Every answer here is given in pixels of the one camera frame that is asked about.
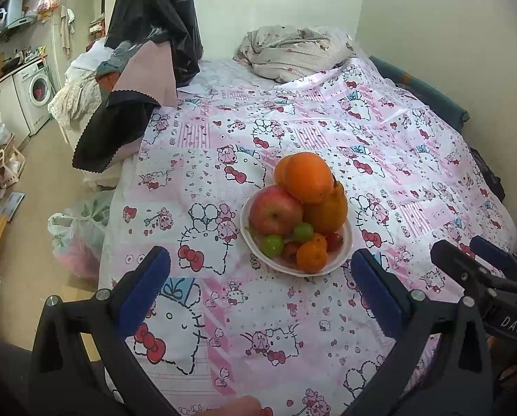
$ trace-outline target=floor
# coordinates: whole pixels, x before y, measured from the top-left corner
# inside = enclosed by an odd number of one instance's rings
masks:
[[[47,122],[22,150],[24,171],[13,190],[25,192],[0,242],[0,337],[31,349],[41,308],[64,285],[94,291],[53,256],[49,216],[91,197],[83,173],[72,167],[72,148],[58,123]]]

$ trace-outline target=hello kitty print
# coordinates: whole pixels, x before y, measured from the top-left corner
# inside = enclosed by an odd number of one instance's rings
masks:
[[[111,206],[100,285],[113,286],[154,245],[170,252],[171,277],[126,343],[181,414],[245,394],[266,416],[341,414],[393,340],[348,262],[303,279],[272,271],[247,248],[241,208],[272,183],[280,158],[321,155],[345,188],[353,248],[368,248],[433,299],[463,294],[430,262],[437,240],[473,255],[479,234],[508,250],[514,226],[462,137],[369,62],[274,87],[225,81],[152,114]]]

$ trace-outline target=white plate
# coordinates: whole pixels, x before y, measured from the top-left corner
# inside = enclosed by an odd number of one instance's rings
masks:
[[[329,274],[336,270],[339,266],[345,263],[347,258],[351,256],[352,251],[352,235],[351,235],[351,223],[349,220],[346,220],[343,224],[343,227],[338,231],[339,234],[343,237],[343,245],[337,252],[328,254],[328,263],[324,266],[324,268],[316,272],[315,274],[307,274],[306,272],[302,272],[299,269],[292,268],[282,258],[268,258],[264,253],[260,251],[259,246],[251,236],[251,231],[249,230],[249,212],[251,211],[251,206],[255,200],[257,191],[251,197],[247,199],[240,213],[240,227],[241,234],[243,235],[243,239],[251,249],[251,252],[255,254],[255,256],[264,264],[270,266],[272,269],[276,269],[276,271],[284,272],[286,274],[294,275],[296,277],[316,277],[318,275]]]

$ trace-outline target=red apple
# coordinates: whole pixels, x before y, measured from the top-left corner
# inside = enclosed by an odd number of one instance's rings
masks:
[[[249,211],[249,223],[260,234],[290,236],[303,219],[303,205],[279,186],[260,190]]]

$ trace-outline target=white cabinet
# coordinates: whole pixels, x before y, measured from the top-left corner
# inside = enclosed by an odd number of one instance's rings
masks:
[[[19,146],[29,136],[29,127],[12,76],[0,83],[0,115],[5,126],[14,134],[14,144]]]

